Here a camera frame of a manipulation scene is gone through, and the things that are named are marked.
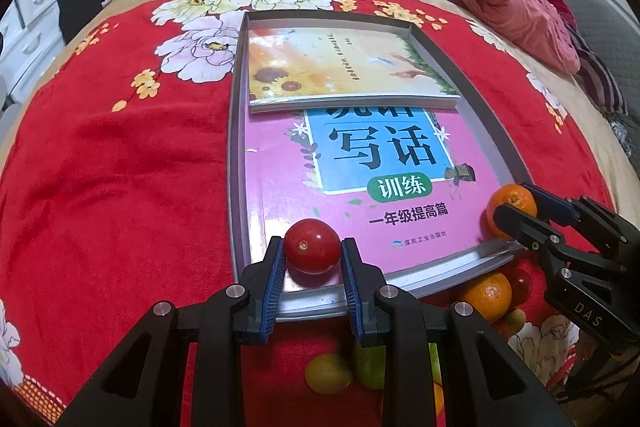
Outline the red tomato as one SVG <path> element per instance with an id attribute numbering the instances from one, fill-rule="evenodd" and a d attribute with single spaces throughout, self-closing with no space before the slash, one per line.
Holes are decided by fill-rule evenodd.
<path id="1" fill-rule="evenodd" d="M 524 305 L 533 289 L 530 275 L 523 269 L 513 268 L 506 271 L 506 278 L 512 289 L 511 307 L 518 308 Z"/>
<path id="2" fill-rule="evenodd" d="M 318 219 L 304 219 L 286 231 L 283 251 L 295 270 L 320 275 L 332 270 L 340 261 L 342 245 L 329 225 Z"/>

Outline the small brown longan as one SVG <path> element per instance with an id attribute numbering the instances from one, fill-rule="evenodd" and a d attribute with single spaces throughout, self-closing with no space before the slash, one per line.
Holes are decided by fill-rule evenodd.
<path id="1" fill-rule="evenodd" d="M 513 309 L 492 324 L 492 327 L 503 340 L 516 335 L 526 323 L 526 314 L 522 309 Z"/>

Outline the large green mango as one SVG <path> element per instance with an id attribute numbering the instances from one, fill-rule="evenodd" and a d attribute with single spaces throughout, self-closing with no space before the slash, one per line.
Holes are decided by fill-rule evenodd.
<path id="1" fill-rule="evenodd" d="M 385 384 L 386 347 L 354 348 L 356 374 L 360 383 L 373 390 L 382 390 Z"/>

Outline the brown kiwi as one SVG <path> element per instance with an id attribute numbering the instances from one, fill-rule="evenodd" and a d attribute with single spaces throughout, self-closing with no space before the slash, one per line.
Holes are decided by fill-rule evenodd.
<path id="1" fill-rule="evenodd" d="M 352 371 L 337 353 L 325 353 L 313 358 L 306 366 L 307 386 L 318 395 L 337 395 L 351 383 Z"/>

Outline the round green fruit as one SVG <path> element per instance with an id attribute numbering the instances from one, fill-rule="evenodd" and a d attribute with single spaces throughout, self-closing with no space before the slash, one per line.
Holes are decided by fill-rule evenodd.
<path id="1" fill-rule="evenodd" d="M 442 370 L 440 369 L 440 362 L 438 356 L 438 350 L 436 343 L 428 344 L 428 353 L 431 358 L 432 378 L 435 384 L 442 384 Z"/>

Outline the pink Chinese workbook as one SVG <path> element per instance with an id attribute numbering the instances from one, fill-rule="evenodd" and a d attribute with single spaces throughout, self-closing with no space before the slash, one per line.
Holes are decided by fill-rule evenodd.
<path id="1" fill-rule="evenodd" d="M 390 273 L 483 245 L 500 185 L 455 110 L 363 107 L 256 115 L 245 128 L 250 257 L 318 219 Z"/>

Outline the striped dark pillow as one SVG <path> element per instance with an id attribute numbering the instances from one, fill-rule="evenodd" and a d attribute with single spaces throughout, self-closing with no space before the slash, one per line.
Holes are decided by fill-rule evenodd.
<path id="1" fill-rule="evenodd" d="M 569 23 L 565 27 L 579 58 L 580 67 L 575 74 L 579 86 L 602 114 L 627 115 L 627 102 L 608 66 L 593 52 L 575 27 Z"/>

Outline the beige bed sheet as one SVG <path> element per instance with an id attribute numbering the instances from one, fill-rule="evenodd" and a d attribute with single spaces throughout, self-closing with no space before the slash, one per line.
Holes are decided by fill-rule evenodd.
<path id="1" fill-rule="evenodd" d="M 89 35 L 89 30 L 94 26 L 103 23 L 104 20 L 112 16 L 122 14 L 123 12 L 133 9 L 136 6 L 152 0 L 115 0 L 110 5 L 93 17 L 88 25 L 81 29 L 79 35 L 73 38 L 64 51 L 59 55 L 46 72 L 38 79 L 37 88 L 41 88 L 47 84 L 53 76 L 62 67 L 64 62 L 70 58 L 74 52 L 75 46 L 80 43 L 82 38 Z M 468 20 L 477 20 L 467 9 L 461 5 L 449 0 L 419 0 L 426 2 L 429 6 L 444 10 L 448 15 L 456 14 Z M 541 62 L 535 60 L 532 56 L 518 49 L 509 43 L 506 49 L 514 54 L 514 57 L 527 66 L 544 85 L 555 95 L 559 102 L 568 110 L 568 115 L 574 119 L 580 132 L 586 139 L 594 159 L 597 161 L 600 173 L 603 174 L 608 189 L 611 192 L 612 199 L 616 205 L 622 205 L 623 186 L 637 186 L 639 184 L 638 176 L 631 166 L 630 160 L 623 152 L 620 143 L 618 143 L 615 135 L 605 120 L 591 102 L 588 101 L 587 95 L 578 87 L 576 80 L 572 77 L 551 72 Z"/>

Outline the red floral blanket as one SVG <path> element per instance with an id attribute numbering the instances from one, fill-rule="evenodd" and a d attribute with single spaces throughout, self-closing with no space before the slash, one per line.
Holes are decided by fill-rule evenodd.
<path id="1" fill-rule="evenodd" d="M 178 0 L 101 16 L 34 93 L 1 153 L 1 414 L 50 426 L 155 301 L 197 303 L 232 279 L 230 72 L 163 72 Z M 314 0 L 416 24 L 468 75 L 534 180 L 612 206 L 570 85 L 504 53 L 445 0 Z"/>

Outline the grey headboard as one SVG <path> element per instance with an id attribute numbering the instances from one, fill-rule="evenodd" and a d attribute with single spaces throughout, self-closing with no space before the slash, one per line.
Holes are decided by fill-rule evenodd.
<path id="1" fill-rule="evenodd" d="M 608 66 L 631 112 L 639 110 L 639 31 L 608 0 L 564 0 L 578 31 Z"/>

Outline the grey shallow box tray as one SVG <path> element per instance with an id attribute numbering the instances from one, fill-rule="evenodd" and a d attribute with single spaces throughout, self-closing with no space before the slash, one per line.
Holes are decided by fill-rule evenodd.
<path id="1" fill-rule="evenodd" d="M 529 179 L 471 80 L 418 26 L 329 11 L 249 12 L 232 77 L 231 261 L 317 219 L 390 283 L 425 297 L 518 248 L 486 227 L 503 185 Z"/>

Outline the sunflower cover book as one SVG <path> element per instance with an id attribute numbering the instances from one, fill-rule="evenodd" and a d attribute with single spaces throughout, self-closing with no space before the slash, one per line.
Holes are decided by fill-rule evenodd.
<path id="1" fill-rule="evenodd" d="M 453 108 L 459 93 L 409 39 L 382 30 L 292 27 L 248 32 L 254 113 L 400 105 Z"/>

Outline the white drawer cabinet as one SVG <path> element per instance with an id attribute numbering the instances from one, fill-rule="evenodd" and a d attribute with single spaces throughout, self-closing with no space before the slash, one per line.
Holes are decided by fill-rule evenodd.
<path id="1" fill-rule="evenodd" d="M 39 77 L 64 48 L 58 0 L 13 0 L 1 19 L 1 80 L 24 104 Z"/>

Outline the black bag on floor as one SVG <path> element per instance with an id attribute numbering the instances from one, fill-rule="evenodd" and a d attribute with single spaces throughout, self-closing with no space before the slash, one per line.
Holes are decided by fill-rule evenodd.
<path id="1" fill-rule="evenodd" d="M 58 0 L 58 27 L 65 44 L 102 10 L 102 0 Z"/>

